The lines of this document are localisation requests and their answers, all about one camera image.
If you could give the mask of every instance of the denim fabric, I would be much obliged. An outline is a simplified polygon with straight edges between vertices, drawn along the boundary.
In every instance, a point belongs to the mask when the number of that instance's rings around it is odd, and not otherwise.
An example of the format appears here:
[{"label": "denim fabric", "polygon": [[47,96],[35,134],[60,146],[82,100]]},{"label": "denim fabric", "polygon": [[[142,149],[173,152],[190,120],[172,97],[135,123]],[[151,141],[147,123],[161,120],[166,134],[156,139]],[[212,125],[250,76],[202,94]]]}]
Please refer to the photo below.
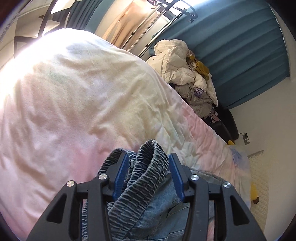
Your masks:
[{"label": "denim fabric", "polygon": [[[107,157],[98,175],[115,164],[123,151],[129,155],[128,174],[121,196],[115,203],[108,204],[113,240],[182,240],[189,204],[182,203],[176,195],[168,169],[168,156],[154,140],[144,143],[138,153],[118,148]],[[214,206],[211,204],[210,218],[213,216]],[[82,218],[82,234],[87,240],[87,203]]]}]

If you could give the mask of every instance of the wall socket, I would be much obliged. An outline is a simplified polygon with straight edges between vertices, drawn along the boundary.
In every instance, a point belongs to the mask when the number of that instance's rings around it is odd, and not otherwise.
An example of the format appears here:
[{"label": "wall socket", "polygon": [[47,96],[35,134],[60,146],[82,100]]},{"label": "wall socket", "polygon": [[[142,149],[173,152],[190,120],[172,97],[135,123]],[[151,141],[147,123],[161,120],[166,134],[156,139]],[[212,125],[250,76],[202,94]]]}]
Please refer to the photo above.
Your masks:
[{"label": "wall socket", "polygon": [[243,134],[242,137],[243,137],[243,139],[244,139],[244,144],[245,144],[245,145],[250,144],[250,141],[249,141],[249,138],[248,138],[248,134],[247,134],[247,133]]}]

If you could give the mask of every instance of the white quilted mat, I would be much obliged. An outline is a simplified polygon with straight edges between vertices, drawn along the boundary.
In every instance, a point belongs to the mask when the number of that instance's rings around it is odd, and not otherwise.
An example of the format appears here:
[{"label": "white quilted mat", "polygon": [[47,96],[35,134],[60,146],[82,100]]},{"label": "white quilted mat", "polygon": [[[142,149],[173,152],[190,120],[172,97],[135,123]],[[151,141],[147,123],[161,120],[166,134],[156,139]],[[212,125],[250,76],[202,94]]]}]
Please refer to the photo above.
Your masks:
[{"label": "white quilted mat", "polygon": [[259,195],[259,203],[251,202],[251,212],[257,220],[262,231],[265,229],[268,212],[268,160],[263,158],[264,151],[256,152],[248,156],[251,164],[252,181],[256,185]]}]

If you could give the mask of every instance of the yellow garment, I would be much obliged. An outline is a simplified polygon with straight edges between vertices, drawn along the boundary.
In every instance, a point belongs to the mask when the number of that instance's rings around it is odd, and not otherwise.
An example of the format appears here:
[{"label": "yellow garment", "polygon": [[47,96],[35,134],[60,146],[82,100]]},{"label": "yellow garment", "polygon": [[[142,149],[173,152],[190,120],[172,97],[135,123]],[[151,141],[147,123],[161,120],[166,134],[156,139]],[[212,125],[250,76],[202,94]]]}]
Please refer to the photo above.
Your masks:
[{"label": "yellow garment", "polygon": [[195,64],[195,69],[205,80],[209,80],[209,68],[206,67],[202,62],[198,61]]},{"label": "yellow garment", "polygon": [[194,65],[194,69],[197,73],[199,73],[205,80],[209,80],[210,70],[206,67],[202,62],[198,61],[194,54],[190,52],[190,55],[187,57],[187,62],[192,62]]}]

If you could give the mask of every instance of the teal curtain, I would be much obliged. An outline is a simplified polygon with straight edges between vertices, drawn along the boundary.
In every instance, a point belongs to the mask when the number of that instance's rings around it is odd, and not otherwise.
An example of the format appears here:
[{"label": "teal curtain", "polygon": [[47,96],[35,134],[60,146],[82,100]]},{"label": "teal curtain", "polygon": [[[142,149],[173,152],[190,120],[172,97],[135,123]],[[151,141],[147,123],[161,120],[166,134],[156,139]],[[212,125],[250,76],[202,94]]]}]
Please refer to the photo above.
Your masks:
[{"label": "teal curtain", "polygon": [[103,0],[76,1],[71,7],[67,28],[86,29],[91,17]]},{"label": "teal curtain", "polygon": [[209,0],[194,8],[193,23],[181,18],[156,42],[185,41],[209,67],[222,106],[238,106],[289,76],[282,32],[266,2]]},{"label": "teal curtain", "polygon": [[89,31],[93,34],[95,33],[104,15],[106,14],[106,12],[111,7],[114,1],[115,0],[101,0],[100,5],[97,6],[85,27],[86,31]]}]

